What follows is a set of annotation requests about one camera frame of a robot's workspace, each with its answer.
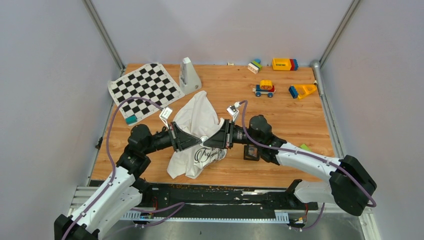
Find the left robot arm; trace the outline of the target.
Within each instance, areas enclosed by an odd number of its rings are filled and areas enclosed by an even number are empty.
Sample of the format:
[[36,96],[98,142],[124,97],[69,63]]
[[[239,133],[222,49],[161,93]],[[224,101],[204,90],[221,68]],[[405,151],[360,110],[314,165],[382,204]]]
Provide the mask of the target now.
[[151,163],[148,154],[165,148],[179,152],[201,143],[200,138],[181,130],[175,122],[155,134],[145,124],[134,126],[107,180],[70,216],[61,214],[55,220],[54,238],[102,240],[131,208],[152,203],[151,185],[140,178]]

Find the small round brooch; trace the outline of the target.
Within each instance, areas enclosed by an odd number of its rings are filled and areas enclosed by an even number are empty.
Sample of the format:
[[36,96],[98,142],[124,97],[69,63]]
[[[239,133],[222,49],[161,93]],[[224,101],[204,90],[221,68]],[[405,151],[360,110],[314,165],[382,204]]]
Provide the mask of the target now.
[[201,139],[201,142],[203,143],[203,142],[207,141],[209,139],[209,137],[208,136],[201,136],[200,139]]
[[250,156],[253,156],[253,157],[256,157],[258,155],[257,154],[257,150],[256,149],[253,149],[253,148],[250,148],[248,150],[248,153],[249,153]]

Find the white printed garment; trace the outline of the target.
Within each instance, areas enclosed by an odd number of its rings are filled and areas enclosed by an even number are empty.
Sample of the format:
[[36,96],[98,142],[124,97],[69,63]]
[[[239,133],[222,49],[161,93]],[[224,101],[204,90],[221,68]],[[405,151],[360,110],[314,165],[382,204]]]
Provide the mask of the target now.
[[[198,138],[211,137],[222,127],[223,118],[218,115],[207,98],[207,92],[196,93],[182,107],[173,119],[180,129]],[[173,179],[180,175],[197,178],[204,168],[224,159],[226,149],[206,147],[197,144],[186,150],[173,153],[167,166],[167,173]]]

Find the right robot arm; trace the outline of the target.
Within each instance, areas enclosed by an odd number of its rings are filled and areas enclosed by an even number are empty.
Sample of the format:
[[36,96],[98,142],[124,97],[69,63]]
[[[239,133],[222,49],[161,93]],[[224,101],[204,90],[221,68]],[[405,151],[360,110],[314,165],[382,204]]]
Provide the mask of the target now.
[[360,216],[366,207],[375,208],[372,195],[377,184],[360,161],[352,156],[329,157],[304,151],[277,137],[263,115],[253,116],[248,127],[226,119],[222,127],[204,140],[206,147],[230,149],[234,144],[251,145],[268,163],[299,169],[321,179],[322,194],[314,193],[312,202],[334,203],[346,213]]

